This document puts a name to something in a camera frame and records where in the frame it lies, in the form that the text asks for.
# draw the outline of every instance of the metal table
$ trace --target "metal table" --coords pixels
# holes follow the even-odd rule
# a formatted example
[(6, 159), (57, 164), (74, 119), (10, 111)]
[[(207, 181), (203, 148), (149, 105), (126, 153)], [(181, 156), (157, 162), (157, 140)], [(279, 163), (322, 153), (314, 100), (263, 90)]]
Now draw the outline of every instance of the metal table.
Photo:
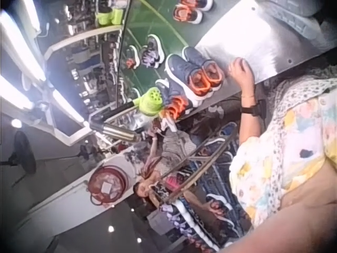
[[(325, 20), (321, 30), (316, 39), (309, 41), (265, 13), (257, 1), (241, 0), (203, 36), (196, 48), (223, 69), (236, 57), (245, 58), (259, 83), (337, 47), (337, 23)], [(228, 78), (190, 115), (239, 91)]]

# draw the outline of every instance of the person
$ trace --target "person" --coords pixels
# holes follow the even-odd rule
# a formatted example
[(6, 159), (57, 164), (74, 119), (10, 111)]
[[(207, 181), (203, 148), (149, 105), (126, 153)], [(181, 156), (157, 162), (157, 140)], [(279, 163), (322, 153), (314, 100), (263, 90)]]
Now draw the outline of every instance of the person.
[[(218, 122), (219, 121), (216, 118), (209, 120), (208, 125), (201, 122), (201, 125), (210, 127), (208, 131), (201, 131), (204, 133), (204, 136), (196, 134), (188, 135), (186, 132), (180, 130), (177, 132), (172, 132), (170, 129), (166, 130), (163, 135), (162, 153), (161, 155), (157, 155), (156, 133), (160, 127), (160, 123), (154, 121), (153, 126), (148, 131), (148, 134), (152, 137), (150, 155), (141, 172), (142, 180), (133, 187), (134, 192), (141, 198), (149, 198), (158, 208), (160, 202), (153, 191), (150, 190), (151, 185), (160, 181), (162, 176), (179, 164), (187, 154), (195, 150), (197, 145), (201, 144), (201, 142), (208, 136), (209, 132), (217, 127)], [(180, 183), (182, 183), (182, 181), (179, 182), (176, 175), (166, 178), (166, 183), (170, 190), (174, 190)], [(223, 209), (221, 209), (219, 203), (215, 201), (202, 203), (199, 198), (189, 190), (184, 192), (184, 197), (187, 202), (200, 209), (210, 211), (216, 216), (224, 215)]]
[[(229, 75), (244, 108), (256, 105), (254, 75), (237, 58)], [(240, 146), (230, 166), (233, 193), (253, 230), (221, 252), (322, 252), (337, 228), (337, 78), (302, 76), (270, 96), (273, 116), (242, 113)]]

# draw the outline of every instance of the yellow-green plastic object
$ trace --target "yellow-green plastic object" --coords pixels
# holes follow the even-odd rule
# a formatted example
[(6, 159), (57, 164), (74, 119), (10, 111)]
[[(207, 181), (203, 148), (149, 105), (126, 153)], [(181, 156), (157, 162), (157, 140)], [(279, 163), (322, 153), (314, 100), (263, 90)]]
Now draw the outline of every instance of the yellow-green plastic object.
[(150, 88), (144, 95), (132, 101), (146, 116), (157, 116), (163, 108), (163, 100), (157, 87)]

